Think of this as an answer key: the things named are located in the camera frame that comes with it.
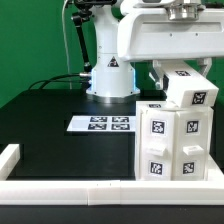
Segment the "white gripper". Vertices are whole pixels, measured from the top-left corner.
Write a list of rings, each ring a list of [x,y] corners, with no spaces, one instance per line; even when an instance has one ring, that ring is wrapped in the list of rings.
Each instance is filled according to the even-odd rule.
[[[157,90],[165,90],[159,60],[197,59],[206,77],[212,67],[208,57],[224,56],[224,10],[206,9],[197,21],[170,21],[165,9],[135,9],[119,23],[118,56],[124,61],[152,61],[149,77]]]

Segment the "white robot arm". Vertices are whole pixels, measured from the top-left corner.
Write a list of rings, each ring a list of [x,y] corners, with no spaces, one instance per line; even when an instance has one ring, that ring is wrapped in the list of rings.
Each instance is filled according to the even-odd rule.
[[[119,103],[136,96],[133,62],[150,61],[163,88],[165,76],[187,73],[189,60],[198,62],[203,77],[213,58],[224,57],[224,8],[202,0],[118,0],[115,6],[120,20],[105,3],[92,9],[97,62],[87,95],[93,99]]]

